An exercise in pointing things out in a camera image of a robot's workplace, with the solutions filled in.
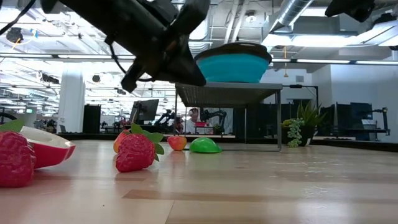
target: small table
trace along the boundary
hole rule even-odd
[[[186,107],[244,108],[244,141],[247,140],[247,106],[260,103],[268,96],[275,95],[277,104],[277,140],[278,151],[282,150],[282,115],[280,91],[282,84],[275,83],[214,83],[205,86],[175,84],[175,110],[177,97],[181,97]]]

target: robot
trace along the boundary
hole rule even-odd
[[[210,113],[208,110],[205,110],[200,114],[200,120],[201,121],[207,121],[210,118],[218,117],[218,124],[221,127],[221,131],[224,132],[224,122],[225,122],[225,117],[226,117],[226,112],[223,110],[215,111]]]
[[[40,1],[46,13],[50,13],[58,2]],[[188,40],[190,33],[206,18],[210,0],[186,0],[180,11],[171,0],[59,1],[106,34],[105,42],[118,65],[113,42],[136,56],[121,82],[124,90],[132,92],[137,81],[206,84],[193,60]],[[152,78],[141,79],[144,73]]]

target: wooden surface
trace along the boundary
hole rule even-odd
[[[0,189],[0,223],[398,223],[392,152],[167,148],[149,169],[119,174],[111,141],[75,142],[70,160],[38,170],[30,187]]]

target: orange toy fruit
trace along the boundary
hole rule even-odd
[[[120,133],[119,136],[114,140],[114,142],[113,142],[113,150],[114,150],[116,153],[119,153],[119,146],[120,146],[120,143],[122,142],[122,140],[123,140],[126,136],[128,136],[128,133],[129,133],[129,131],[123,131],[123,132]]]
[[[187,139],[182,136],[168,137],[167,142],[174,151],[182,151],[187,145]]]

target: teal bowl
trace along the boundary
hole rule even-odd
[[[272,57],[265,46],[239,42],[206,50],[195,60],[208,82],[259,83]]]

